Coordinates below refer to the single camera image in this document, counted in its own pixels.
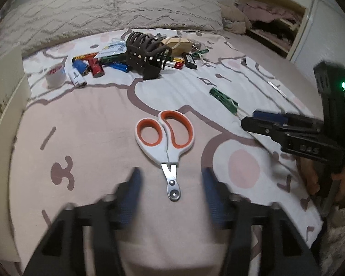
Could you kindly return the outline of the person's right hand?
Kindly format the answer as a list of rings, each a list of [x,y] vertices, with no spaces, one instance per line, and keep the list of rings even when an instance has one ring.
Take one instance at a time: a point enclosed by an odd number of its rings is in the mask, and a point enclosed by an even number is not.
[[[297,159],[297,168],[304,182],[307,192],[315,195],[320,190],[319,175],[315,170],[315,164],[312,160],[306,158]],[[338,191],[334,198],[334,205],[339,209],[345,208],[345,167],[338,174],[331,174],[332,181],[339,183]]]

